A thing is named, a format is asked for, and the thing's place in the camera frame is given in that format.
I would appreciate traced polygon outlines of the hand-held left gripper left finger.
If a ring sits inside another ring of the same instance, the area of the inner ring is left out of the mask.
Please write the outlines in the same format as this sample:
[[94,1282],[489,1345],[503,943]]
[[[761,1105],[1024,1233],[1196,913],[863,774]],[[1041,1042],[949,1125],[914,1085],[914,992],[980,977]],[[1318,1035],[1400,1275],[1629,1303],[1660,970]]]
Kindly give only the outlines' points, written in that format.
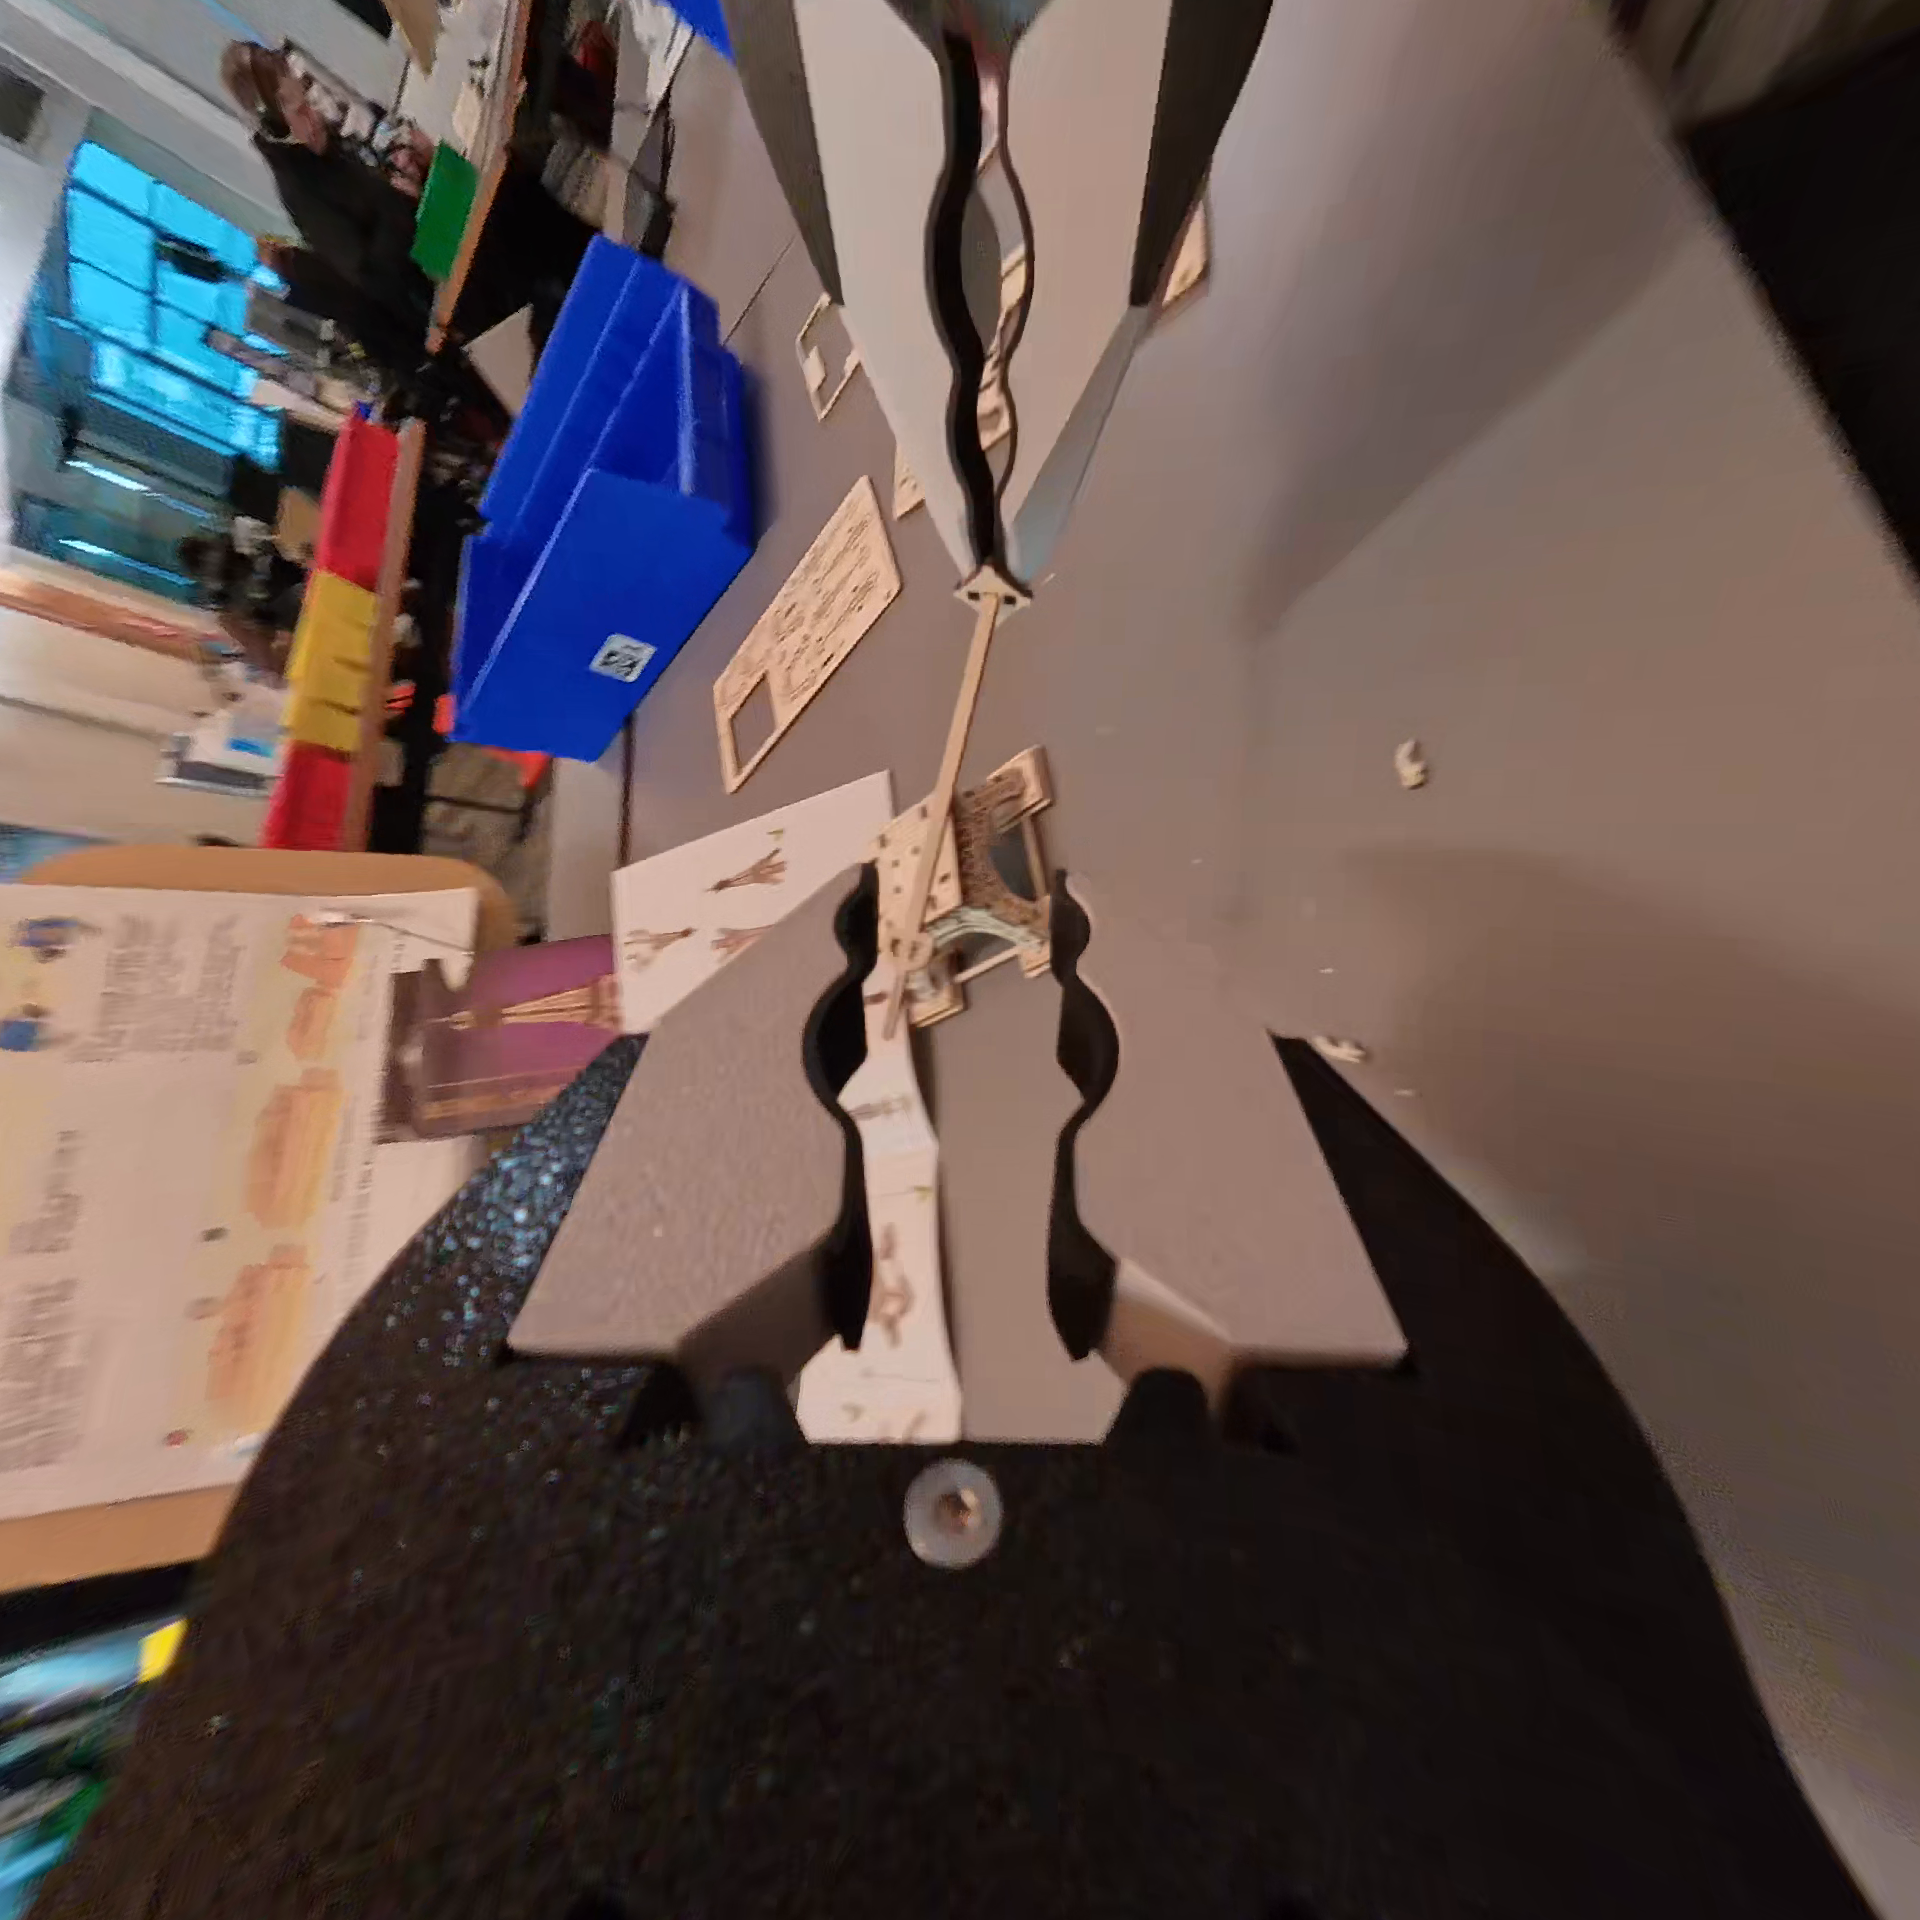
[[858,863],[664,1013],[528,1290],[530,1359],[663,1362],[700,1392],[858,1348],[875,1245],[841,1092],[864,1062],[876,873]]

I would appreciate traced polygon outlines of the wooden sheet with diamond cutout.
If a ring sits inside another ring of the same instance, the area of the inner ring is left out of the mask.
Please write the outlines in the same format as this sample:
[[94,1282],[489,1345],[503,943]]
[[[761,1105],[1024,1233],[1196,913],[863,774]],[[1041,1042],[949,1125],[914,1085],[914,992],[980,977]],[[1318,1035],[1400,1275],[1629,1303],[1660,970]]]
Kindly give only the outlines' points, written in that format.
[[[1180,247],[1171,254],[1169,275],[1156,303],[1156,314],[1174,309],[1191,289],[1196,289],[1210,273],[1210,220],[1208,199],[1201,197],[1188,217],[1180,234]],[[980,375],[976,394],[976,427],[980,445],[991,453],[1011,432],[1010,407],[1005,405],[1003,358],[1011,340],[1019,303],[1028,282],[1028,247],[1018,247],[1003,254],[999,263],[999,309],[994,338]],[[891,468],[891,517],[899,519],[925,505],[925,489],[920,488],[904,455],[894,449]]]

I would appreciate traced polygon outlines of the purple tower kit box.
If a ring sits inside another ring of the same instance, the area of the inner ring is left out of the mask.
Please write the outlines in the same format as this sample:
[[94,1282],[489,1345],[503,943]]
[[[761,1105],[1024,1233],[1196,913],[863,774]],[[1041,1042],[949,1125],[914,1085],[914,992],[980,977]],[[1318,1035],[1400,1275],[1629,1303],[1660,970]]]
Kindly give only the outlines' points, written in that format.
[[376,1138],[463,1140],[528,1125],[623,1033],[615,945],[585,934],[393,977]]

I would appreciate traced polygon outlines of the yellow plastic bin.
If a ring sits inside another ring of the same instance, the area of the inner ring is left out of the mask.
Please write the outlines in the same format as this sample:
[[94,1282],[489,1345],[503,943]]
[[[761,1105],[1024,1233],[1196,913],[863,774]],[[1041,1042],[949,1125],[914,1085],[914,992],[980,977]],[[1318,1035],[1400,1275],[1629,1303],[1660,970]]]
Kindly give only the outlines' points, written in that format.
[[315,569],[284,659],[283,730],[298,744],[354,755],[369,694],[376,599],[369,589]]

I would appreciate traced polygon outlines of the wooden instruction board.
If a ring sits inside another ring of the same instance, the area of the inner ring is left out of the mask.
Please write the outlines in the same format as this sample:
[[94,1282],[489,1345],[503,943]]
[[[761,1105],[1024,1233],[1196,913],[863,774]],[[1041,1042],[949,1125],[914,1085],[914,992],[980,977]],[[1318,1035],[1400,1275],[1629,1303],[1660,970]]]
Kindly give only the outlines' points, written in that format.
[[213,1547],[485,1157],[376,1138],[398,974],[511,934],[438,855],[89,848],[5,885],[5,1599]]

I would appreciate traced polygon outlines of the green plastic bin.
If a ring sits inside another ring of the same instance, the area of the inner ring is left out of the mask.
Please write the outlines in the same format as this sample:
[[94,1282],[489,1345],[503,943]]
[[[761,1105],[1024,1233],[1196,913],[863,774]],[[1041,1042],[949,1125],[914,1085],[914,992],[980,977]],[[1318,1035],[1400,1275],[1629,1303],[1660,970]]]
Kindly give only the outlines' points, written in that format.
[[431,282],[445,282],[460,260],[476,183],[476,168],[463,150],[445,140],[434,144],[410,240],[411,263]]

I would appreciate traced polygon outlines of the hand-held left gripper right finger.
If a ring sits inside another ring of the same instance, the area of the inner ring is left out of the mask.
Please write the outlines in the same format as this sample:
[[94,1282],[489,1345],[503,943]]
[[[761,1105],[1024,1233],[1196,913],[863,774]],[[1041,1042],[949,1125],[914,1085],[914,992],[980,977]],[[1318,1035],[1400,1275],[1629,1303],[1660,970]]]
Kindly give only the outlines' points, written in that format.
[[1103,900],[1049,893],[1060,1130],[1045,1298],[1111,1372],[1396,1365],[1408,1337],[1275,1038],[1214,957]]

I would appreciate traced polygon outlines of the empty wooden frame sheet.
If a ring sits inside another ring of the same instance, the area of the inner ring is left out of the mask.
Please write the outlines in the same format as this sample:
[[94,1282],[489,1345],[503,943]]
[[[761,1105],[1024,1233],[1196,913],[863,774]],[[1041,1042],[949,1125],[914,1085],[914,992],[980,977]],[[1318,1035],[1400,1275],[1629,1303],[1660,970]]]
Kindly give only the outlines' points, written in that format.
[[863,352],[853,340],[844,313],[826,295],[820,295],[808,309],[794,334],[794,360],[808,407],[811,417],[823,423],[833,415],[853,380],[864,369]]

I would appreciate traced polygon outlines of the blue bin with tag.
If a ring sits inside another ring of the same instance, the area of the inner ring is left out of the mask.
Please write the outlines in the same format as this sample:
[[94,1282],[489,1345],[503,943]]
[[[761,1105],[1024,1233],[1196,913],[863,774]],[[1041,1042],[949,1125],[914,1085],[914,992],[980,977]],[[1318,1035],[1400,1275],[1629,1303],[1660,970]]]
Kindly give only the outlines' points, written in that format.
[[749,439],[711,300],[595,234],[460,555],[449,740],[598,759],[754,550]]

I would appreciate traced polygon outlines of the wooden tower model base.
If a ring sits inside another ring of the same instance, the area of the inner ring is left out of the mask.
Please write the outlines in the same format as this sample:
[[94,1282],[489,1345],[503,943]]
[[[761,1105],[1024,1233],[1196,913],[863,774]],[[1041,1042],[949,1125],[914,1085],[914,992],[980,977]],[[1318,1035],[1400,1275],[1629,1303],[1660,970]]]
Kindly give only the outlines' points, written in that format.
[[941,828],[930,804],[896,815],[869,852],[879,962],[899,980],[896,1022],[926,1028],[964,1009],[983,973],[1049,967],[1049,895],[1039,825],[1055,802],[1041,747],[1024,747],[953,794]]

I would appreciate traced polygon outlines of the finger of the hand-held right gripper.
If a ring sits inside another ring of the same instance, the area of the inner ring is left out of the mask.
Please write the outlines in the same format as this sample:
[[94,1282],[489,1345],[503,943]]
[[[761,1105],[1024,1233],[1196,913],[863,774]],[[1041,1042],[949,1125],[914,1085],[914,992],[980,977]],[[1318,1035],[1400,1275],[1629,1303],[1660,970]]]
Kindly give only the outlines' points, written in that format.
[[986,347],[969,305],[991,263],[968,227],[983,154],[961,5],[729,3],[726,38],[793,222],[849,329],[964,589],[1003,588],[980,445]]
[[1024,279],[976,592],[1039,582],[1150,333],[1269,3],[974,5]]

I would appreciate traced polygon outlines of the thin wooden spire piece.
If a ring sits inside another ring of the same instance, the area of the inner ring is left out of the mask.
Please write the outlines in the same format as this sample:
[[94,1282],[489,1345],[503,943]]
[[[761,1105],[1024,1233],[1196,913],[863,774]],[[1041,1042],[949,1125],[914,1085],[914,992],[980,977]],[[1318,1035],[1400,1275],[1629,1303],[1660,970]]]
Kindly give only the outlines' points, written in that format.
[[925,835],[914,859],[914,870],[904,893],[904,909],[896,928],[890,934],[890,957],[894,962],[894,977],[881,1013],[879,1035],[890,1042],[904,1018],[904,989],[914,973],[925,970],[930,954],[930,934],[925,932],[925,915],[930,890],[939,868],[939,848],[953,813],[958,793],[958,778],[964,767],[968,742],[971,738],[971,720],[980,704],[980,690],[990,668],[990,650],[999,614],[1030,604],[1030,594],[1011,582],[996,565],[980,568],[964,584],[961,599],[974,610],[971,638],[968,643],[964,670],[958,685],[955,707],[946,725],[946,738],[939,758],[939,773],[931,782],[925,802]]

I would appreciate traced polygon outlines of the white instruction booklet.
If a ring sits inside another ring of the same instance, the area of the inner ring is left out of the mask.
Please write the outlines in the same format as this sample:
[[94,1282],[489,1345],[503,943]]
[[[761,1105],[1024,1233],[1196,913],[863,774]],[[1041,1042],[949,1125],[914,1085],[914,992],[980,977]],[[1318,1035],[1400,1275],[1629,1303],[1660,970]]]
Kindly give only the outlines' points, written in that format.
[[[896,807],[871,773],[623,868],[609,880],[623,1025],[645,1033],[833,874],[868,858]],[[961,1432],[939,1265],[939,1148],[906,1030],[879,1035],[884,980],[864,988],[868,1055],[841,1102],[863,1140],[871,1284],[858,1348],[803,1369],[818,1443],[944,1445]]]

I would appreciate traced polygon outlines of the red plastic bin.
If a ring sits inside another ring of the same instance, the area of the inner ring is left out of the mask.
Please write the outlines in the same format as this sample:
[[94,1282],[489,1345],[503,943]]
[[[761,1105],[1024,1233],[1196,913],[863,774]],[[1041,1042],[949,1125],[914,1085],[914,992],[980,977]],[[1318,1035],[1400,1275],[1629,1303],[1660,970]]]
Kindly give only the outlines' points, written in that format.
[[356,852],[365,833],[349,830],[354,762],[346,753],[291,740],[284,744],[260,822],[260,850]]
[[393,512],[400,435],[354,410],[334,437],[309,568],[375,592]]

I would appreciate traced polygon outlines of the grey desk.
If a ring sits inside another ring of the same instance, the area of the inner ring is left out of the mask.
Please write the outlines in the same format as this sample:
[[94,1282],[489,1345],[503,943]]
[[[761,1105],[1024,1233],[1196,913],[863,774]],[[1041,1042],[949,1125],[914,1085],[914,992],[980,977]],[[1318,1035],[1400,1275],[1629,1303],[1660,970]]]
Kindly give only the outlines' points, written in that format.
[[1210,217],[969,770],[1555,1292],[1915,1915],[1910,573],[1594,8],[1275,5]]

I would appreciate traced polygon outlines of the wooden sheet with rectangular hole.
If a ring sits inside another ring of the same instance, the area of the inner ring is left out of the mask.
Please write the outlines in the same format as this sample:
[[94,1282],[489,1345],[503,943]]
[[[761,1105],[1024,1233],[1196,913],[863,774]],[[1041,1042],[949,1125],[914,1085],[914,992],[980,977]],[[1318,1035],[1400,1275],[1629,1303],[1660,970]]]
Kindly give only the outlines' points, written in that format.
[[[860,475],[711,685],[724,793],[754,774],[899,588],[875,479]],[[773,727],[748,755],[735,723],[756,692],[766,697]]]

